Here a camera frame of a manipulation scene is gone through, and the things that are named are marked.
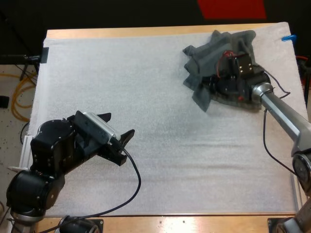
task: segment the gray cloth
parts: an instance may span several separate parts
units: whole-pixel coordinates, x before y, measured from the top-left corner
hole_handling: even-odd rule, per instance
[[[221,61],[225,51],[231,51],[236,55],[249,54],[252,63],[255,64],[254,50],[252,41],[255,38],[254,31],[244,31],[230,34],[214,31],[210,41],[200,47],[195,48],[190,45],[183,49],[183,52],[190,56],[190,60],[185,64],[185,69],[190,73],[184,80],[184,85],[194,91],[193,100],[199,105],[203,111],[207,111],[210,100],[217,100],[221,103],[239,106],[248,109],[261,109],[260,104],[240,102],[237,100],[226,100],[221,95],[214,95],[203,87],[202,78],[217,74],[218,71],[224,69],[229,70],[228,63],[225,59]]]
[[[255,30],[256,60],[291,91],[285,101],[306,116],[287,23]],[[135,129],[126,149],[141,173],[136,198],[111,215],[296,211],[291,176],[262,145],[263,112],[211,102],[204,113],[182,84],[182,49],[210,33],[106,39],[46,39],[30,134],[76,110],[112,113],[120,133]],[[276,88],[277,95],[282,92]],[[292,142],[268,115],[267,146],[291,166]],[[47,216],[80,216],[126,201],[138,181],[128,161],[119,167],[94,157],[66,175]]]

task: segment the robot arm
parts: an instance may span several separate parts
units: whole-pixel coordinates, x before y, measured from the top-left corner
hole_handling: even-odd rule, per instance
[[[278,121],[294,141],[293,168],[305,192],[311,196],[311,124],[274,95],[270,83],[259,83],[252,90],[252,100],[261,104]],[[278,233],[306,233],[311,230],[311,201],[302,206],[295,217],[277,225]]]
[[[77,111],[63,120],[42,124],[31,141],[33,164],[19,172],[7,189],[7,206],[16,227],[33,233],[35,223],[50,209],[65,184],[65,175],[95,155],[121,166],[126,162],[121,148],[134,130],[118,135],[106,122],[111,114]]]

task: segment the metal base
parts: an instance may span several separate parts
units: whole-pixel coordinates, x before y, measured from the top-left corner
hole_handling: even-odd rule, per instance
[[[269,233],[277,233],[276,227],[279,223],[283,223],[286,218],[268,218]]]
[[[104,220],[102,220],[102,219],[92,219],[92,221],[96,223],[100,233],[104,233]]]

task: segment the table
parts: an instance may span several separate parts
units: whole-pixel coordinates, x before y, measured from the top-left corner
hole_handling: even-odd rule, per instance
[[[234,24],[158,28],[48,30],[47,38],[101,38],[206,33],[213,30],[250,30],[271,24]],[[294,213],[243,213],[177,216],[110,216],[104,217],[104,232],[268,232],[267,218],[290,217]],[[59,218],[39,222],[36,232],[55,226]]]

